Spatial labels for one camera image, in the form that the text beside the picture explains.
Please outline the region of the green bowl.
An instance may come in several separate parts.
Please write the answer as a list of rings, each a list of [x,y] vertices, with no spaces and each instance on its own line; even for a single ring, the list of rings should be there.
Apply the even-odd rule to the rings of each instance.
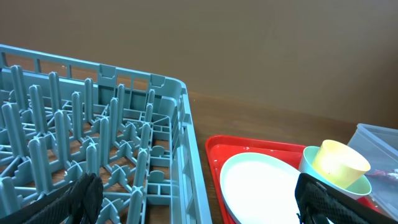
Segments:
[[[369,195],[372,191],[371,183],[368,181],[365,175],[362,175],[358,180],[352,183],[348,188],[343,189],[328,180],[324,179],[313,167],[312,162],[319,151],[318,146],[307,146],[303,150],[303,156],[301,158],[298,170],[301,173],[306,173],[312,177],[322,181],[323,183],[329,185],[335,190],[357,200],[359,198]]]

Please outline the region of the red serving tray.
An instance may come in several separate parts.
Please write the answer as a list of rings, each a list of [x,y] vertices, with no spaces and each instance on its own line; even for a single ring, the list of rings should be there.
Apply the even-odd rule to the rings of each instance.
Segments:
[[[235,136],[212,136],[206,142],[206,153],[210,165],[223,221],[236,223],[226,207],[220,187],[220,172],[223,164],[232,156],[245,152],[265,154],[282,160],[299,170],[304,145],[285,142],[240,138]]]

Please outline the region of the clear plastic waste bin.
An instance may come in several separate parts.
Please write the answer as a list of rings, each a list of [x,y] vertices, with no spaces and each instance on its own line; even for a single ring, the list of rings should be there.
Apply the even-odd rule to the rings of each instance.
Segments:
[[[397,169],[397,130],[359,123],[348,146],[364,156],[375,169]],[[392,218],[397,219],[397,182],[368,177],[372,185],[371,197]]]

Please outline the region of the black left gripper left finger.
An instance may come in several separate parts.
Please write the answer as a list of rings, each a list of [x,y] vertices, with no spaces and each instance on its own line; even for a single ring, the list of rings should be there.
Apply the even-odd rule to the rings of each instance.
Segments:
[[[1,218],[1,223],[96,223],[103,203],[103,182],[94,173]]]

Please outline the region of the yellow cup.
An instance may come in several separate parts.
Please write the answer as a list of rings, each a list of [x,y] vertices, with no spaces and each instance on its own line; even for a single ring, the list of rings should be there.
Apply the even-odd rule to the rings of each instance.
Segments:
[[[348,188],[371,170],[368,160],[353,148],[331,139],[322,142],[312,167],[327,181]]]

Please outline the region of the grey dishwasher rack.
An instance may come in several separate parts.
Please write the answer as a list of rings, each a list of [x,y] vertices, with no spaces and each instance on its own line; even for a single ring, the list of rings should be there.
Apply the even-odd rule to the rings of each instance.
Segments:
[[[96,223],[210,223],[180,80],[1,46],[1,218],[94,173]]]

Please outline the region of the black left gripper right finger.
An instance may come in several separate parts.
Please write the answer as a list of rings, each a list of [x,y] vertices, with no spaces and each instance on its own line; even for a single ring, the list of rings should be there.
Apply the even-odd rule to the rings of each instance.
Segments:
[[[298,177],[295,200],[300,223],[397,224],[306,173]]]

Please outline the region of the red snack wrapper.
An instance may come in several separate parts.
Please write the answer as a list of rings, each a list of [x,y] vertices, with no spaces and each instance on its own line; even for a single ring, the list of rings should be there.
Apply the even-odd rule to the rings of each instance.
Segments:
[[[372,173],[367,173],[366,176],[381,179],[389,182],[397,182],[397,169],[379,170],[375,169]]]

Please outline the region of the large light blue plate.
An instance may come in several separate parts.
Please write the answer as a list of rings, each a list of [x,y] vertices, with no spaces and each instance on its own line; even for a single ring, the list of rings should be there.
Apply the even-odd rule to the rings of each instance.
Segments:
[[[237,154],[221,168],[223,201],[236,223],[298,223],[295,187],[299,175],[275,157]]]

